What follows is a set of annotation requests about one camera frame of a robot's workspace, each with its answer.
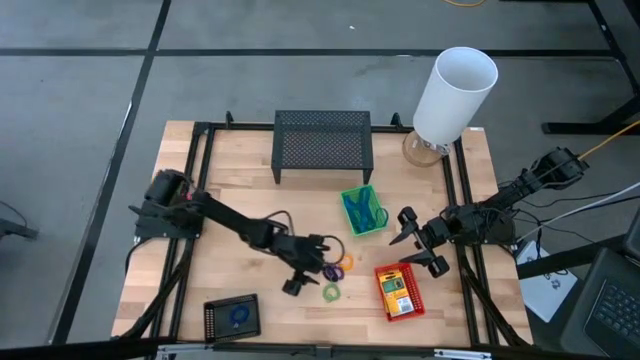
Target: gray concrete floor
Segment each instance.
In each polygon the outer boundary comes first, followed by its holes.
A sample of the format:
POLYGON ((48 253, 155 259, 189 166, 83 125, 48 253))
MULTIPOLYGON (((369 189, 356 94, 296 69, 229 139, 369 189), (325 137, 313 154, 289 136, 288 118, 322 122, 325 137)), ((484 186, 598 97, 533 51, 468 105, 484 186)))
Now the gray concrete floor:
MULTIPOLYGON (((0 47, 146 47, 160 0, 1 0, 0 47)), ((640 31, 619 1, 600 1, 640 76, 640 31)), ((604 48, 585 5, 488 0, 456 8, 436 0, 174 1, 161 48, 604 48)), ((0 200, 40 230, 36 242, 0 242, 0 348, 47 339, 62 287, 129 103, 140 58, 0 57, 0 200)), ((375 123, 399 112, 410 123, 433 58, 157 58, 142 98, 70 341, 108 338, 166 120, 272 121, 276 109, 371 111, 375 123)), ((497 59, 500 80, 472 125, 487 129, 500 181, 553 146, 584 151, 599 136, 547 136, 545 121, 595 121, 631 92, 615 62, 497 59)), ((584 196, 635 182, 637 138, 620 138, 589 158, 586 177, 562 192, 584 196)), ((541 211, 569 210, 565 203, 541 211)), ((597 240, 622 233, 637 203, 575 216, 560 227, 597 240)), ((11 218, 0 209, 0 216, 11 218)), ((528 229, 523 225, 521 231, 528 229)), ((557 252, 583 240, 547 232, 557 252)), ((534 337, 544 342, 541 331, 534 337)))

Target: green basket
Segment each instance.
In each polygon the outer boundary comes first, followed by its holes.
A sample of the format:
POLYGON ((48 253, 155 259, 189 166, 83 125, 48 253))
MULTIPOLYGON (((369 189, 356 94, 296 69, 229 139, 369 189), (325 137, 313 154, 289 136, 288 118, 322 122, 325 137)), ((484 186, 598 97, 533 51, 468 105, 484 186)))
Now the green basket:
POLYGON ((380 206, 380 202, 372 185, 360 186, 355 189, 343 191, 340 193, 340 198, 342 199, 342 207, 349 220, 349 226, 351 226, 353 235, 362 236, 387 227, 389 213, 380 206), (369 192, 368 206, 366 208, 360 204, 360 195, 366 196, 363 191, 369 192), (368 219, 362 219, 363 212, 368 219))

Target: green plastic container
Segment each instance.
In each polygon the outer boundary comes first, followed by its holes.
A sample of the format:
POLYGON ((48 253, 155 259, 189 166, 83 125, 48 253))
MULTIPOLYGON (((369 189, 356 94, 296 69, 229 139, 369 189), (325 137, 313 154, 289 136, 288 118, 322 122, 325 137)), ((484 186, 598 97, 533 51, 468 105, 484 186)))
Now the green plastic container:
POLYGON ((378 201, 378 197, 376 196, 376 192, 372 185, 360 186, 355 189, 343 191, 340 193, 340 198, 342 199, 342 207, 347 215, 347 220, 349 221, 353 235, 362 236, 387 227, 387 223, 389 222, 389 213, 380 206, 380 202, 378 201), (365 221, 361 219, 362 216, 360 209, 364 209, 360 206, 360 195, 362 194, 361 189, 365 189, 364 191, 370 191, 368 201, 368 210, 370 211, 369 220, 365 221), (349 212, 348 208, 350 205, 348 205, 348 199, 352 201, 351 207, 353 207, 353 204, 356 205, 355 211, 349 212))

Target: green rubber band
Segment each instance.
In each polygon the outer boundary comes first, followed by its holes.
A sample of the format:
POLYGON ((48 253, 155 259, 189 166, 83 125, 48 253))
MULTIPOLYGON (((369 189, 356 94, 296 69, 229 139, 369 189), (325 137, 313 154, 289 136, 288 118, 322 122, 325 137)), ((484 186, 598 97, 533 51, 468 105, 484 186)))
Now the green rubber band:
POLYGON ((324 287, 324 289, 322 289, 322 297, 327 302, 336 301, 340 299, 340 288, 338 288, 338 285, 336 285, 335 283, 329 283, 327 286, 324 287), (335 295, 329 294, 328 293, 329 290, 334 290, 336 294, 335 295))

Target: white cylinder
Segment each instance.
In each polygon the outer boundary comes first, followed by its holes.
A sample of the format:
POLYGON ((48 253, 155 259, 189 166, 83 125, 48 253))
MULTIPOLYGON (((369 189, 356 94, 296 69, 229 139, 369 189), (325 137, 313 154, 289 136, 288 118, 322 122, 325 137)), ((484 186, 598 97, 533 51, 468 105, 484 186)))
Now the white cylinder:
POLYGON ((496 64, 482 51, 468 47, 443 51, 413 115, 418 135, 434 145, 455 141, 497 80, 496 64))

